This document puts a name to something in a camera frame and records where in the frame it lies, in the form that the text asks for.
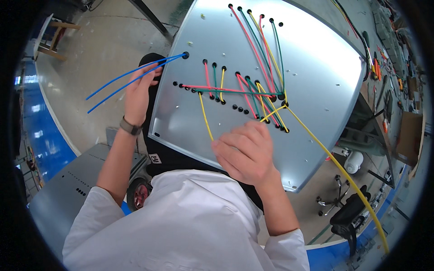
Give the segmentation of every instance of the white electric motor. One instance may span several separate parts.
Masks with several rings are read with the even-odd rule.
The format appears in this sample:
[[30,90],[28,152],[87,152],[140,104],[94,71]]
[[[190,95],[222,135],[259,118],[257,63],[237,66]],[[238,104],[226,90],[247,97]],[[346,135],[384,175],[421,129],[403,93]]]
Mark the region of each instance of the white electric motor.
[[363,154],[358,151],[352,151],[345,161],[344,168],[348,173],[354,174],[360,169],[362,162]]

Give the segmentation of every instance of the blue wire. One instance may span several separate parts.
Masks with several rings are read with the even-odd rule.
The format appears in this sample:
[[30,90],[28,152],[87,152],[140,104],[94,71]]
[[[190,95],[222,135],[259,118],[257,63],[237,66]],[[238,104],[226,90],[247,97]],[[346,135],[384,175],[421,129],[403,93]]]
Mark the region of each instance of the blue wire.
[[105,98],[104,100],[100,101],[97,105],[95,105],[94,107],[92,107],[91,110],[87,111],[87,113],[89,114],[90,112],[92,112],[95,108],[97,108],[100,104],[102,104],[103,102],[105,102],[107,99],[109,99],[111,96],[115,95],[116,93],[118,93],[119,91],[121,91],[122,89],[124,89],[125,87],[129,86],[131,83],[133,83],[136,80],[139,80],[140,78],[142,78],[143,76],[147,75],[148,73],[152,72],[153,70],[155,70],[158,67],[161,67],[163,65],[166,65],[167,63],[174,61],[178,58],[180,58],[182,55],[180,55],[179,57],[175,58],[175,59],[171,59],[163,64],[158,65],[157,67],[145,72],[144,74],[142,74],[141,76],[137,77],[136,79],[132,80],[131,82],[129,82],[128,84],[124,85],[123,87],[121,87],[120,89],[118,89],[117,91],[111,93],[107,98]]
[[118,80],[119,78],[124,77],[125,75],[129,75],[130,73],[135,72],[137,70],[140,70],[140,69],[142,69],[142,68],[144,68],[146,66],[149,66],[151,64],[154,64],[154,63],[157,63],[157,62],[160,62],[160,61],[164,61],[164,60],[167,60],[167,59],[179,58],[179,57],[184,56],[184,55],[185,54],[180,54],[180,55],[177,55],[177,56],[170,56],[170,57],[167,57],[165,59],[160,59],[160,60],[157,60],[157,61],[153,61],[151,63],[148,63],[148,64],[144,65],[144,66],[140,66],[137,69],[134,69],[134,70],[132,70],[130,72],[124,73],[123,75],[116,77],[115,79],[111,80],[110,82],[108,82],[107,84],[105,84],[104,86],[102,86],[100,89],[98,89],[97,91],[95,91],[94,93],[92,93],[89,97],[86,98],[86,101],[89,100],[89,98],[92,97],[93,95],[97,94],[100,90],[102,90],[103,88],[105,88],[109,84],[113,83],[114,81]]

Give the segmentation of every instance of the sheet metal plate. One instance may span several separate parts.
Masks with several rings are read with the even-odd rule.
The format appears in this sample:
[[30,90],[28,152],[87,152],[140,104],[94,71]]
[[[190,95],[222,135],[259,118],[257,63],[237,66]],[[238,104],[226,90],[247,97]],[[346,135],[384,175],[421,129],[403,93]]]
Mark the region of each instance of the sheet metal plate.
[[[29,210],[51,251],[62,261],[62,248],[72,223],[87,195],[96,185],[110,147],[97,144],[61,169],[36,194]],[[132,171],[142,167],[146,156],[133,154]]]
[[[190,56],[166,65],[152,114],[149,136],[192,158],[221,168],[210,148],[210,137],[198,94],[174,86],[173,82],[206,85],[202,60],[207,59],[211,85],[214,85],[211,64],[216,62],[218,86],[221,67],[226,66],[224,88],[240,90],[235,76],[235,71],[240,71],[243,77],[249,75],[252,81],[258,79],[266,90],[268,89],[246,35],[236,17],[231,16],[229,3],[233,4],[254,43],[254,37],[237,7],[243,8],[258,39],[260,34],[247,10],[252,10],[257,21],[261,13],[265,15],[262,20],[263,31],[279,64],[277,42],[269,22],[271,17],[274,19],[282,49],[289,107],[329,150],[332,149],[355,105],[365,63],[337,33],[315,17],[281,0],[197,0],[193,3],[169,54],[174,56],[187,51]],[[255,46],[263,62],[262,53],[256,44]],[[275,69],[273,74],[276,83],[279,83]],[[232,109],[233,104],[248,108],[243,95],[224,93],[223,97],[226,105],[210,100],[208,93],[203,95],[214,138],[254,119],[252,114],[245,115]],[[281,101],[277,100],[274,104],[277,108]],[[285,190],[297,193],[316,172],[326,155],[315,142],[311,142],[311,137],[288,110],[280,111],[280,114],[290,133],[276,129],[273,123],[268,125],[274,141],[274,163],[281,172]]]

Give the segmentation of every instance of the right hand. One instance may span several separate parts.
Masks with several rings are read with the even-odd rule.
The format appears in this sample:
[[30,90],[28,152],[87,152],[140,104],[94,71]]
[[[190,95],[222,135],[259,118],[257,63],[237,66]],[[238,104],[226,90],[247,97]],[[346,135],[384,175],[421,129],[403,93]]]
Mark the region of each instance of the right hand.
[[264,123],[249,121],[211,143],[217,161],[235,180],[261,189],[282,185],[273,164],[273,141]]

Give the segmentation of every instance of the wooden stool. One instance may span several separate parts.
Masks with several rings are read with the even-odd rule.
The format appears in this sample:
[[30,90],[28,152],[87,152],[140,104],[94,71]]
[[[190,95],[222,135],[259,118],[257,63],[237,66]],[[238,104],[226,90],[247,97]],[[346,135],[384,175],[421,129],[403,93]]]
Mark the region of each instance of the wooden stool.
[[[63,36],[63,33],[65,32],[66,28],[73,28],[73,29],[80,29],[81,26],[72,24],[72,23],[62,23],[62,22],[56,22],[51,21],[51,18],[53,17],[53,14],[49,16],[45,23],[43,24],[41,31],[39,33],[38,39],[35,42],[35,48],[34,48],[34,59],[36,60],[38,52],[42,52],[44,54],[54,56],[55,58],[65,61],[66,57],[57,53],[57,43],[59,42],[60,38]],[[45,34],[45,31],[47,27],[53,26],[57,27],[56,32],[53,36]],[[47,45],[47,40],[52,37],[51,39],[51,45]]]

